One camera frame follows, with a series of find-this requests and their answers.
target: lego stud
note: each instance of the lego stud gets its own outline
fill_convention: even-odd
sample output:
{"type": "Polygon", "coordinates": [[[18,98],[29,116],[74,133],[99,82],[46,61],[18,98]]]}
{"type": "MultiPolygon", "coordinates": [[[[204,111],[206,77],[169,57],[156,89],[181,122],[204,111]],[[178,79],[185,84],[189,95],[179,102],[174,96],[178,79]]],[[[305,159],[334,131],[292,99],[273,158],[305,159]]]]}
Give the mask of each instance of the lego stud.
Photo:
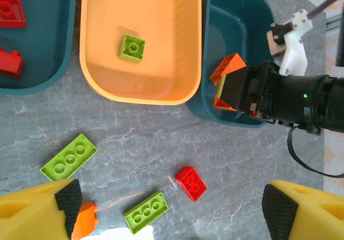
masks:
{"type": "Polygon", "coordinates": [[[59,163],[54,167],[54,171],[56,174],[62,174],[65,171],[65,169],[66,166],[62,163],[59,163]]]}
{"type": "Polygon", "coordinates": [[[6,19],[15,19],[13,8],[7,2],[0,2],[0,14],[6,19]]]}
{"type": "Polygon", "coordinates": [[[147,207],[147,208],[144,209],[144,216],[145,217],[149,217],[151,215],[151,213],[152,212],[151,212],[150,208],[147,207]]]}
{"type": "Polygon", "coordinates": [[[135,54],[139,50],[139,46],[136,43],[130,43],[128,46],[128,53],[135,54]]]}
{"type": "Polygon", "coordinates": [[[20,55],[20,52],[19,52],[19,51],[16,51],[16,50],[11,50],[11,55],[14,55],[14,56],[21,56],[21,55],[20,55]]]}
{"type": "Polygon", "coordinates": [[[75,156],[73,154],[68,154],[65,158],[64,158],[64,161],[67,163],[67,164],[73,164],[75,162],[75,156]]]}
{"type": "Polygon", "coordinates": [[[135,224],[140,224],[141,221],[142,221],[142,216],[140,214],[138,214],[134,217],[134,223],[135,224]]]}
{"type": "Polygon", "coordinates": [[[153,210],[158,210],[160,208],[160,203],[158,201],[154,201],[152,204],[153,210]]]}
{"type": "Polygon", "coordinates": [[[194,184],[194,185],[192,186],[192,191],[195,192],[195,193],[197,193],[197,192],[199,191],[199,185],[194,184]]]}
{"type": "Polygon", "coordinates": [[[193,177],[188,178],[188,185],[193,185],[195,183],[195,179],[193,177]]]}
{"type": "Polygon", "coordinates": [[[86,152],[86,148],[84,145],[79,144],[78,146],[75,147],[75,153],[78,155],[83,155],[86,152]]]}

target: dark teal tray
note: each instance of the dark teal tray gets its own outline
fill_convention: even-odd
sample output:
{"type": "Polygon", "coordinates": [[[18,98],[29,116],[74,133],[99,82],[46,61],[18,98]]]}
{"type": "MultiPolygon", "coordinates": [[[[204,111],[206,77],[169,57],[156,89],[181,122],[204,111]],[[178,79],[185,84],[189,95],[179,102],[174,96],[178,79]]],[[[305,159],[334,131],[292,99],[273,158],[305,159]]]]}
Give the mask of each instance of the dark teal tray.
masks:
{"type": "Polygon", "coordinates": [[[239,53],[247,65],[272,60],[266,33],[274,16],[265,0],[203,0],[202,80],[187,102],[198,117],[238,127],[257,128],[264,123],[241,113],[213,107],[216,87],[209,77],[227,55],[239,53]]]}
{"type": "Polygon", "coordinates": [[[76,0],[21,0],[27,28],[0,29],[0,46],[25,61],[22,79],[0,75],[0,94],[43,90],[66,71],[73,37],[76,0]]]}

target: orange slope brick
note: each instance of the orange slope brick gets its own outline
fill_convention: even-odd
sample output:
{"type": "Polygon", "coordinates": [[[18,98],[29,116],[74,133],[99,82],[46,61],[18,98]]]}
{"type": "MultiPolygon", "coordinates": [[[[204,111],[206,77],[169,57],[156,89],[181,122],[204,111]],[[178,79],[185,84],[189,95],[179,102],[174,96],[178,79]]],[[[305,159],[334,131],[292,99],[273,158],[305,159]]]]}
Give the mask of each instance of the orange slope brick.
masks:
{"type": "Polygon", "coordinates": [[[98,224],[98,218],[95,216],[96,212],[98,212],[98,207],[93,202],[89,201],[82,204],[71,240],[80,240],[95,230],[95,225],[98,224]]]}
{"type": "Polygon", "coordinates": [[[225,57],[214,73],[210,76],[210,81],[217,85],[224,75],[237,71],[246,66],[238,53],[225,57]]]}
{"type": "Polygon", "coordinates": [[[214,101],[214,107],[219,110],[229,110],[229,111],[236,111],[235,109],[231,108],[230,105],[225,103],[223,100],[220,100],[219,98],[215,97],[214,101]]]}

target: table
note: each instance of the table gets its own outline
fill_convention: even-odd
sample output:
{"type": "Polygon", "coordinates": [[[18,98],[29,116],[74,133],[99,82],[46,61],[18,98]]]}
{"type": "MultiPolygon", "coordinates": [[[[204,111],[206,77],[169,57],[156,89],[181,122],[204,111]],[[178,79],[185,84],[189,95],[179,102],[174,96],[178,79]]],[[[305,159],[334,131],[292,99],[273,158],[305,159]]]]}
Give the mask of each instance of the table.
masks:
{"type": "MultiPolygon", "coordinates": [[[[306,0],[267,1],[277,22],[314,8],[306,0]]],[[[313,75],[325,71],[324,14],[314,27],[304,38],[313,75]]],[[[186,105],[124,104],[97,95],[81,72],[77,23],[75,31],[69,68],[56,84],[28,96],[0,96],[0,195],[47,183],[39,169],[79,133],[99,149],[72,176],[84,201],[98,205],[94,235],[125,228],[123,213],[162,191],[170,210],[152,224],[154,239],[269,239],[261,199],[270,180],[322,189],[322,176],[289,156],[282,126],[223,126],[195,117],[186,105]],[[185,165],[208,187],[196,203],[174,181],[185,165]]],[[[296,133],[295,147],[323,169],[323,137],[296,133]]]]}

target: lime green 2x4 brick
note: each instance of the lime green 2x4 brick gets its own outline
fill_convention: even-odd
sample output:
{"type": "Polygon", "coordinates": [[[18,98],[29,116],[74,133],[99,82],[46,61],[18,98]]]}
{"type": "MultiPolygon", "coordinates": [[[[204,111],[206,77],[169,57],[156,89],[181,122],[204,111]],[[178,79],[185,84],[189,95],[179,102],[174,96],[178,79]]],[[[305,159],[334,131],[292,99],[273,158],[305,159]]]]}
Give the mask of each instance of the lime green 2x4 brick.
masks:
{"type": "Polygon", "coordinates": [[[145,44],[145,40],[126,33],[120,43],[119,57],[127,61],[140,63],[144,59],[145,44]]]}
{"type": "Polygon", "coordinates": [[[81,134],[45,164],[40,171],[51,181],[67,179],[97,151],[97,148],[81,134]]]}
{"type": "Polygon", "coordinates": [[[165,198],[157,192],[124,214],[131,233],[136,234],[168,211],[165,198]]]}

